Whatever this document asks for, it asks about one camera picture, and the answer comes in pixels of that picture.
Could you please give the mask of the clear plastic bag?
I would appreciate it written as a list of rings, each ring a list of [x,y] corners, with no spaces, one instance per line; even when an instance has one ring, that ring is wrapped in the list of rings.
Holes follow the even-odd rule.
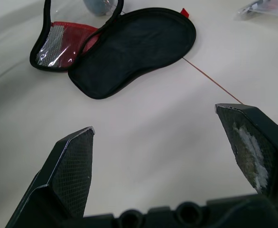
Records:
[[[240,8],[235,15],[235,19],[247,20],[261,14],[278,16],[278,0],[254,0]]]

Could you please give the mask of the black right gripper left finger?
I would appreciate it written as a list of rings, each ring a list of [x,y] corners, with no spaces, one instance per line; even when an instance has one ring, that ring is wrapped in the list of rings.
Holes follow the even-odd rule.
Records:
[[[94,128],[57,141],[5,228],[60,228],[82,218],[92,180]]]

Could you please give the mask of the black red mesh pouch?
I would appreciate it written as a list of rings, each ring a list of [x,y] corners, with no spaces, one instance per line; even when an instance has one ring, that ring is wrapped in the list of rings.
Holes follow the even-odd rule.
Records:
[[[92,99],[105,99],[139,76],[171,65],[192,48],[196,29],[188,12],[145,8],[95,16],[83,0],[45,0],[43,27],[31,65],[67,72]]]

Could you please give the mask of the blue-grey plush keychain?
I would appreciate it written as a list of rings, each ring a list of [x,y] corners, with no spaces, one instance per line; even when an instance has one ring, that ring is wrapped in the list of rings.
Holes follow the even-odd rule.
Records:
[[[83,0],[86,8],[95,16],[110,16],[118,6],[118,0]]]

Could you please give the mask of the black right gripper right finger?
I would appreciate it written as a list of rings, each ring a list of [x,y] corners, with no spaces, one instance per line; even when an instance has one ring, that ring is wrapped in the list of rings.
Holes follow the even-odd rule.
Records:
[[[216,104],[215,112],[250,185],[278,205],[278,124],[244,104]]]

